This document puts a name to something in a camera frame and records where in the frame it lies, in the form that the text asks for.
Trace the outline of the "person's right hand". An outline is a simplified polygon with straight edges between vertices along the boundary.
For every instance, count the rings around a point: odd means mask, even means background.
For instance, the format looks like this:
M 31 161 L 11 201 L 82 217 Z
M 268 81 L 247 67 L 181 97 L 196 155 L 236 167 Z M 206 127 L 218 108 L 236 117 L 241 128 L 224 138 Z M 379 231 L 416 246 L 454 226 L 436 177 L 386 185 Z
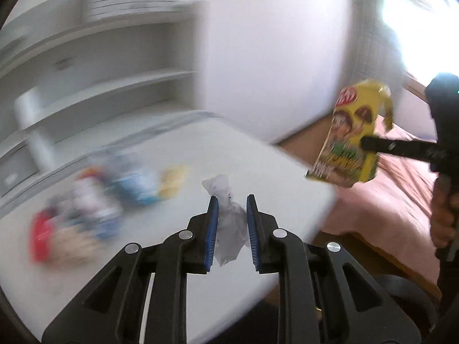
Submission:
M 458 211 L 458 193 L 451 188 L 450 178 L 439 175 L 433 187 L 430 234 L 433 244 L 443 249 L 455 238 L 455 212 Z

